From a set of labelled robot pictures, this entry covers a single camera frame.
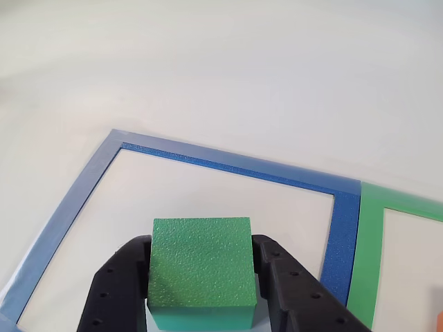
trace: green tape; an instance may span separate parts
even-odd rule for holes
[[[347,307],[370,329],[377,303],[385,209],[443,221],[443,203],[361,183],[359,230]]]

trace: blue tape border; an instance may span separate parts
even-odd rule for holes
[[[320,281],[346,304],[354,263],[361,182],[225,151],[113,129],[49,219],[25,258],[0,313],[14,322],[83,205],[120,149],[334,195],[334,209]]]

